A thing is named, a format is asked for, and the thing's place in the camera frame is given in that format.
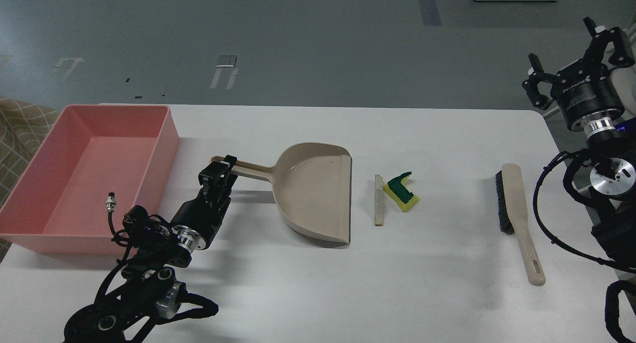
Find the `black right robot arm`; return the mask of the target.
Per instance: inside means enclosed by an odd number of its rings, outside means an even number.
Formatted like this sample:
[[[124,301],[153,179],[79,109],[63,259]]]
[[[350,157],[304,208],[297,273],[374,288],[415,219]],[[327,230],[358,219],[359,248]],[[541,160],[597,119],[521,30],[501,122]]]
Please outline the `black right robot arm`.
[[[634,66],[635,56],[626,32],[583,20],[591,40],[582,58],[555,74],[544,71],[535,54],[522,87],[532,105],[546,110],[558,105],[566,127],[584,132],[586,148],[559,153],[543,169],[532,196],[532,210],[539,228],[552,244],[579,257],[622,272],[635,272],[635,133],[618,130],[616,120],[625,107],[611,82],[618,69]],[[598,223],[591,234],[606,253],[593,257],[571,247],[552,234],[540,219],[539,189],[554,168],[569,161],[563,176],[565,191],[575,202],[593,209]]]

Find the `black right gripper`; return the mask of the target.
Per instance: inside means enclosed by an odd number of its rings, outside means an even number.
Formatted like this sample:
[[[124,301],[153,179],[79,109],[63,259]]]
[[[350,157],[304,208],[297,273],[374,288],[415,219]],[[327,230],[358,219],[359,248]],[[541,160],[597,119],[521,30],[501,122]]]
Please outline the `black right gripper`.
[[[583,118],[592,114],[606,114],[614,120],[625,112],[624,105],[609,79],[611,72],[634,66],[632,45],[624,30],[597,26],[590,17],[582,19],[591,41],[582,60],[557,71],[545,73],[539,57],[528,55],[531,68],[527,80],[522,82],[531,104],[547,110],[554,100],[568,130],[583,131]],[[539,84],[551,84],[552,97],[539,90]]]

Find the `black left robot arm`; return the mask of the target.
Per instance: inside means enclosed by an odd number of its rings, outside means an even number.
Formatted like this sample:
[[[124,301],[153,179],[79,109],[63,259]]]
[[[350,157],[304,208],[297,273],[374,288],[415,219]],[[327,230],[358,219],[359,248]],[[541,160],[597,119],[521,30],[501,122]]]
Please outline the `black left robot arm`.
[[[206,250],[223,223],[237,175],[236,157],[211,161],[198,174],[197,196],[184,202],[170,221],[136,205],[123,227],[113,225],[114,193],[106,206],[113,242],[125,248],[100,285],[92,304],[74,313],[64,328],[67,343],[125,343],[125,331],[144,321],[132,338],[141,343],[157,325],[215,316],[218,305],[188,291],[176,277],[196,250]]]

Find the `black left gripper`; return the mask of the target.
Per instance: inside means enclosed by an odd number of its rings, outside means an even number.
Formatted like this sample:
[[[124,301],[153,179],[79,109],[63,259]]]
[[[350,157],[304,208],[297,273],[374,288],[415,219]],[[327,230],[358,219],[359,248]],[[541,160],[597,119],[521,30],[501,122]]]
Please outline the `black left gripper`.
[[[225,155],[225,166],[207,166],[198,174],[201,189],[184,202],[172,219],[172,232],[187,252],[206,250],[220,230],[231,202],[237,158]]]

